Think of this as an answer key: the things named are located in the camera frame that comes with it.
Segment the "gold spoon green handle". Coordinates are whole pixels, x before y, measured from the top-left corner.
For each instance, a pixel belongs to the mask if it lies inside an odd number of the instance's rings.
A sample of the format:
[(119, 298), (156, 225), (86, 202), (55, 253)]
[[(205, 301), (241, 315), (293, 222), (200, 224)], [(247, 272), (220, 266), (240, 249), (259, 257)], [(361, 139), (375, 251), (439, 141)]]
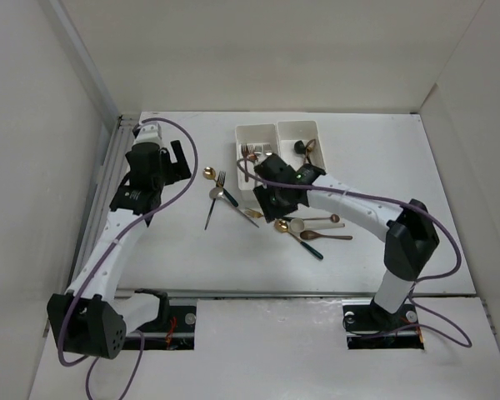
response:
[(324, 259), (323, 255), (304, 242), (300, 237), (297, 237), (293, 232), (290, 231), (288, 222), (282, 219), (277, 219), (274, 222), (274, 227), (275, 229), (280, 232), (280, 233), (288, 233), (292, 238), (294, 238), (306, 251), (308, 251), (314, 258), (316, 258), (318, 261), (322, 261)]

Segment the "white measuring scoop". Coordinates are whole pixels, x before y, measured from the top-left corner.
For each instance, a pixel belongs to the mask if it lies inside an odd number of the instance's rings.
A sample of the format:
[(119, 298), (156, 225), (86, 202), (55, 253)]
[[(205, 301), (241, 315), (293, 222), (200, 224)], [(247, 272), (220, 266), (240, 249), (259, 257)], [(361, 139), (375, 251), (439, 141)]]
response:
[(338, 229), (344, 227), (345, 227), (344, 222), (333, 222), (330, 219), (307, 220), (301, 218), (294, 218), (289, 223), (289, 231), (295, 234), (299, 234), (304, 231), (319, 231), (326, 229)]

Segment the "copper long fork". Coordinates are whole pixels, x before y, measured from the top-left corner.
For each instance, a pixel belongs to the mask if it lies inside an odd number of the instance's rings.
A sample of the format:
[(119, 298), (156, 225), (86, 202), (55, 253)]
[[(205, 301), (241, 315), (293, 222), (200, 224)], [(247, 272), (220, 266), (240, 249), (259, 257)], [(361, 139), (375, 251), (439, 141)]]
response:
[(247, 145), (247, 159), (251, 163), (256, 163), (258, 161), (258, 157), (254, 154), (254, 146), (251, 144)]

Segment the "black spoon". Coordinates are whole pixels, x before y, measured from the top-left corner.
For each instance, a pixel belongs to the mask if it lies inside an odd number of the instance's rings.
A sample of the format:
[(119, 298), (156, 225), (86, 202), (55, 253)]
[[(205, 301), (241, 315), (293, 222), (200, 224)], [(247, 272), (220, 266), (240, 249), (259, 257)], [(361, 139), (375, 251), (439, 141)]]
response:
[(296, 154), (298, 155), (301, 155), (303, 156), (303, 163), (308, 163), (306, 160), (305, 160), (305, 156), (304, 156), (304, 148), (305, 148), (305, 144), (307, 142), (304, 142), (302, 140), (298, 140), (294, 143), (293, 145), (293, 150)]

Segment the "slim silver fork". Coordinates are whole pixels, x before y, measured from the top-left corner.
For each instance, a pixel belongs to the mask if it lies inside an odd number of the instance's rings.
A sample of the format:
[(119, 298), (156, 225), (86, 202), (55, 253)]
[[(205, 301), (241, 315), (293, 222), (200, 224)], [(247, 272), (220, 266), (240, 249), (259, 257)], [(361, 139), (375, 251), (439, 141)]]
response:
[(254, 147), (254, 154), (257, 156), (257, 157), (260, 157), (262, 154), (263, 154), (263, 146), (262, 145), (256, 145)]

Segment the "copper small fork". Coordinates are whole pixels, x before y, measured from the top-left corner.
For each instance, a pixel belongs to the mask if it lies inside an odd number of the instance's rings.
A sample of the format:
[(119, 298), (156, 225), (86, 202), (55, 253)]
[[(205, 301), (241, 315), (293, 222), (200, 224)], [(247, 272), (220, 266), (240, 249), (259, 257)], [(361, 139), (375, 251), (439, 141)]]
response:
[(246, 183), (249, 182), (249, 177), (248, 177), (248, 155), (249, 155), (249, 147), (246, 143), (241, 144), (241, 154), (243, 157), (243, 163), (244, 163), (244, 181)]

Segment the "copper round spoon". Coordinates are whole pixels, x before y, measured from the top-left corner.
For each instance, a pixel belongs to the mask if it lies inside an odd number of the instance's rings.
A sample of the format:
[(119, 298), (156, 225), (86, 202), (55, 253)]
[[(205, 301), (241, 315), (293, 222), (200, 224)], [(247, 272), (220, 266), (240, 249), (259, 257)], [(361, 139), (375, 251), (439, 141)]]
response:
[(308, 163), (312, 163), (311, 161), (311, 153), (313, 152), (313, 149), (315, 147), (315, 144), (316, 144), (316, 140), (315, 139), (311, 139), (309, 140), (306, 144), (305, 144), (305, 148), (304, 148), (304, 156), (305, 156), (305, 160), (308, 162)]

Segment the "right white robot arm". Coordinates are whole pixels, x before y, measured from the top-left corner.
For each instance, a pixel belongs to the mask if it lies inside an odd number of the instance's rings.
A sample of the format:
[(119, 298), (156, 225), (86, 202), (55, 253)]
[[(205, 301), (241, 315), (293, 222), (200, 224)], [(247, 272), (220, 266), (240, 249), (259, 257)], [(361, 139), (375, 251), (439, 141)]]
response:
[(355, 195), (320, 167), (294, 169), (276, 153), (254, 166), (262, 184), (253, 189), (267, 222), (283, 218), (300, 205), (336, 213), (384, 243), (386, 272), (369, 306), (371, 322), (382, 330), (400, 316), (414, 282), (439, 244), (425, 205), (415, 199), (391, 207), (371, 196)]

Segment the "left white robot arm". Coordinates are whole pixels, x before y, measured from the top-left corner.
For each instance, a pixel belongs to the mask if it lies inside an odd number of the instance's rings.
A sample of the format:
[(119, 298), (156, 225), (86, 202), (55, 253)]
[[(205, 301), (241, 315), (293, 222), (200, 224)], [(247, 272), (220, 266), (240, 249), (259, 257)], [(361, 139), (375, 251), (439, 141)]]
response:
[(63, 294), (53, 294), (47, 315), (60, 353), (82, 358), (114, 359), (129, 333), (147, 325), (157, 331), (169, 323), (168, 295), (138, 289), (115, 304), (120, 277), (138, 239), (147, 231), (154, 213), (164, 208), (164, 187), (191, 181), (191, 172), (179, 141), (169, 147), (158, 142), (132, 146), (126, 159), (129, 170), (109, 205), (106, 225), (92, 254)]

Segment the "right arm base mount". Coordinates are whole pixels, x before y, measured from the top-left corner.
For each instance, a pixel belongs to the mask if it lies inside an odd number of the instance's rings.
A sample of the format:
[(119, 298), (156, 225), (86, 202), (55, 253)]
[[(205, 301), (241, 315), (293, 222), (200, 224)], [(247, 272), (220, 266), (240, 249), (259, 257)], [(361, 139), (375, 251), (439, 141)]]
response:
[(424, 349), (417, 310), (410, 302), (389, 313), (370, 299), (348, 299), (342, 313), (349, 350)]

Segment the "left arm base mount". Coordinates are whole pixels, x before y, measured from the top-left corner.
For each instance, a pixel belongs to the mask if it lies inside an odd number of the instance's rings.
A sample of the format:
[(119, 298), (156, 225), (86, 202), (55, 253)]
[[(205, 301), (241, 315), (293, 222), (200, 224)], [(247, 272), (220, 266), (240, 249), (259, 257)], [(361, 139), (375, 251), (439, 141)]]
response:
[(139, 289), (113, 304), (126, 323), (123, 348), (138, 350), (193, 350), (198, 316), (197, 302), (171, 298), (165, 292)]

